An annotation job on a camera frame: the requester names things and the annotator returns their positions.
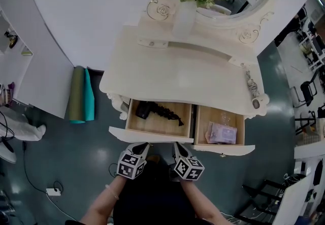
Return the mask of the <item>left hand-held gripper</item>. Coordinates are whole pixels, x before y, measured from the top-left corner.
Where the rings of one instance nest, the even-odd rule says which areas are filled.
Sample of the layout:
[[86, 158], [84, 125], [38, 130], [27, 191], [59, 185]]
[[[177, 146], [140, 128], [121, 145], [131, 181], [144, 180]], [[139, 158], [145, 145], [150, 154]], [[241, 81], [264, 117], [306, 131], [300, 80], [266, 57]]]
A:
[[145, 143], [133, 143], [128, 145], [127, 150], [132, 154], [124, 151], [121, 153], [117, 164], [117, 175], [134, 180], [140, 174], [143, 173], [144, 167], [147, 164], [145, 161], [150, 144]]

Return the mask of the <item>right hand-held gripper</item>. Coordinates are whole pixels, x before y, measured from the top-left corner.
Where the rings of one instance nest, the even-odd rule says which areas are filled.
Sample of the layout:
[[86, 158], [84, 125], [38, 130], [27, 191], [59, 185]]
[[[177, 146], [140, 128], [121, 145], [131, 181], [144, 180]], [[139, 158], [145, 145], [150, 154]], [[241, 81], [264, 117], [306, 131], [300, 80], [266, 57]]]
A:
[[174, 181], [197, 181], [205, 170], [203, 164], [179, 142], [173, 143], [173, 152], [175, 163], [171, 164], [170, 178]]

